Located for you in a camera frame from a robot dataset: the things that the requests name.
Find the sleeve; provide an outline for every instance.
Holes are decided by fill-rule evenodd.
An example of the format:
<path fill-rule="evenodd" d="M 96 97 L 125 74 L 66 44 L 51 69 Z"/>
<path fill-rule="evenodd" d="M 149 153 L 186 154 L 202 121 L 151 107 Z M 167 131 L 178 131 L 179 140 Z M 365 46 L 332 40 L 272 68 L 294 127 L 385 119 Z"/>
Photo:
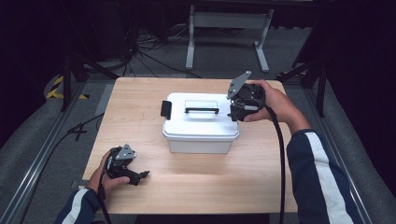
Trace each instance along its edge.
<path fill-rule="evenodd" d="M 93 189 L 80 189 L 74 191 L 57 216 L 55 223 L 80 223 L 89 224 L 95 218 L 100 204 Z"/>
<path fill-rule="evenodd" d="M 302 223 L 362 223 L 347 177 L 322 135 L 313 130 L 295 133 L 287 153 Z"/>

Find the person's arm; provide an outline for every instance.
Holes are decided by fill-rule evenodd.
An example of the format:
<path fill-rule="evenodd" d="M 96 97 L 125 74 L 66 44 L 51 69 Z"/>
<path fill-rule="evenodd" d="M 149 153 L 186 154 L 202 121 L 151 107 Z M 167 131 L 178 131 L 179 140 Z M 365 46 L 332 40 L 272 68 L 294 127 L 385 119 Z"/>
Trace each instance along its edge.
<path fill-rule="evenodd" d="M 302 223 L 362 223 L 347 177 L 330 155 L 322 135 L 311 129 L 303 113 L 266 81 L 252 83 L 265 90 L 265 103 L 291 133 L 287 147 L 294 198 Z M 244 121 L 271 119 L 265 108 Z"/>
<path fill-rule="evenodd" d="M 93 172 L 90 182 L 84 189 L 74 191 L 56 218 L 55 223 L 81 223 L 89 224 L 95 218 L 95 213 L 100 208 L 97 198 L 100 175 L 105 165 L 108 151 L 103 156 L 99 167 Z M 108 195 L 111 190 L 120 185 L 128 184 L 130 179 L 127 176 L 111 179 L 107 174 L 103 176 L 103 186 L 105 194 Z"/>

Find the white stripe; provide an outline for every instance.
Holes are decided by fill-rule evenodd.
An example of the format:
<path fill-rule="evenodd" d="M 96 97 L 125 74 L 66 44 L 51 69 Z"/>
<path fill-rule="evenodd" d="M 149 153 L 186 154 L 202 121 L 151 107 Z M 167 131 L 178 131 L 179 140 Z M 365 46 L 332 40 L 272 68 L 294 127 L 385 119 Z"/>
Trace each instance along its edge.
<path fill-rule="evenodd" d="M 352 218 L 346 210 L 346 204 L 343 196 L 335 182 L 332 171 L 329 166 L 329 158 L 327 157 L 323 146 L 315 133 L 306 133 L 309 143 L 314 154 L 315 166 L 318 172 L 320 187 L 326 202 L 329 221 L 335 223 L 353 223 Z"/>
<path fill-rule="evenodd" d="M 72 210 L 67 214 L 66 218 L 62 222 L 63 224 L 75 223 L 78 214 L 81 210 L 81 200 L 84 194 L 88 192 L 88 189 L 80 189 L 73 199 Z"/>

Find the box lid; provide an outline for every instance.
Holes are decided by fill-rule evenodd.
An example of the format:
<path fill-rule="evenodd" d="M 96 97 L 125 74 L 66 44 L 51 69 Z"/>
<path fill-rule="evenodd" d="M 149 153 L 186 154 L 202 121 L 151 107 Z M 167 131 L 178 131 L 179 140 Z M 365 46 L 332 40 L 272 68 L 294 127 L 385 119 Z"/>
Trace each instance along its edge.
<path fill-rule="evenodd" d="M 171 118 L 163 124 L 163 134 L 169 140 L 232 141 L 239 135 L 238 123 L 231 120 L 230 101 L 226 94 L 169 94 Z"/>

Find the wooden table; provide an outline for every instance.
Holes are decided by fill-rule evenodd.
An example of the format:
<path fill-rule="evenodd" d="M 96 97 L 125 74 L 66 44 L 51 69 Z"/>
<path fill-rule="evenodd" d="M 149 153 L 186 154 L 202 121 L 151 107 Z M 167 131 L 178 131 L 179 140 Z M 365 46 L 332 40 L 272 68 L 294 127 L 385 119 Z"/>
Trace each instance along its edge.
<path fill-rule="evenodd" d="M 163 136 L 162 100 L 171 92 L 226 93 L 228 79 L 120 77 L 107 105 L 83 179 L 103 155 L 129 143 L 128 166 L 150 171 L 138 186 L 121 186 L 106 199 L 110 214 L 250 214 L 280 209 L 280 158 L 271 121 L 239 123 L 227 154 L 171 153 Z M 270 84 L 282 91 L 280 82 Z M 280 124 L 285 144 L 286 124 Z M 286 212 L 296 212 L 286 161 Z"/>

